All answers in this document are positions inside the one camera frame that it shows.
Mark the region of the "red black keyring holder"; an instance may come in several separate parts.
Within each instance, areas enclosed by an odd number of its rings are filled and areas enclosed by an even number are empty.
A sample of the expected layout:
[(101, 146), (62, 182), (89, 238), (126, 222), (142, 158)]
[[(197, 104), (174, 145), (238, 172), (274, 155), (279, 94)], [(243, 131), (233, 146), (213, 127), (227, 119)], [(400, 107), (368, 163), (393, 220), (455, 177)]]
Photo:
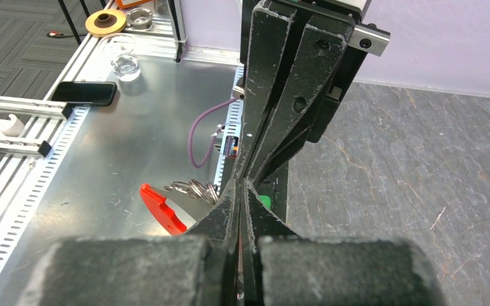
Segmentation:
[(175, 181), (163, 189), (142, 184), (140, 197), (154, 219), (170, 235), (181, 235), (201, 220), (219, 199), (219, 187), (195, 179)]

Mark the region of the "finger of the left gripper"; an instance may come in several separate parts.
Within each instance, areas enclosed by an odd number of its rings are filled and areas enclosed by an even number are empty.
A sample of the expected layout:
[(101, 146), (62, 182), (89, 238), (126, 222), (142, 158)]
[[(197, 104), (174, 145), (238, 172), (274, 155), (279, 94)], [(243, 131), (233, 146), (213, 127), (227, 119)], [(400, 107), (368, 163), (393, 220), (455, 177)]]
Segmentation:
[(253, 8), (235, 179), (262, 179), (287, 132), (286, 124), (276, 126), (275, 114), (285, 86), (283, 55), (295, 14), (295, 9), (275, 1), (260, 1)]
[(296, 38), (288, 38), (283, 55), (282, 91), (276, 106), (276, 126), (287, 125), (285, 137), (267, 164), (258, 184), (293, 158), (308, 141), (325, 106), (325, 95), (354, 30), (348, 23), (293, 24)]

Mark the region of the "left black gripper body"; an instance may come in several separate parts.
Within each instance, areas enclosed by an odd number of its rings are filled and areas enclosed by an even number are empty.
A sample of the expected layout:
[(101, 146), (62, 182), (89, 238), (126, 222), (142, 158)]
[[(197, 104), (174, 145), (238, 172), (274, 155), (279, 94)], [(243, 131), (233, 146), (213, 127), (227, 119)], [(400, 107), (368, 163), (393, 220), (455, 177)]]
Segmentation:
[(244, 130), (316, 143), (367, 55), (390, 34), (363, 19), (369, 1), (243, 1)]

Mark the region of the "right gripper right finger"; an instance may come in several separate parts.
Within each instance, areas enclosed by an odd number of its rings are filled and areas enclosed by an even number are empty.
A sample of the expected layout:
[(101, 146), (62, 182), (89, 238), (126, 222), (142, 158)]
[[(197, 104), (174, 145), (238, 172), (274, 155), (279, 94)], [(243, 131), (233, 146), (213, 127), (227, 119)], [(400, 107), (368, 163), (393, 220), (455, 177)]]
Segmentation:
[(292, 266), (292, 241), (297, 235), (260, 201), (253, 184), (240, 179), (240, 243), (245, 305), (294, 304), (299, 269)]

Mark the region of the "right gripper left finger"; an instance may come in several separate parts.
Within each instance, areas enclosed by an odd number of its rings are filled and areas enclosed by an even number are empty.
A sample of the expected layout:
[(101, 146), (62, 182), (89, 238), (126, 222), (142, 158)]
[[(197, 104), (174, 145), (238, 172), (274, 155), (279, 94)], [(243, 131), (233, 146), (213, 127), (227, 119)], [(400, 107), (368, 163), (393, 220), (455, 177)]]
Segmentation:
[(226, 185), (219, 203), (185, 234), (187, 293), (192, 305), (235, 305), (239, 267), (241, 180)]

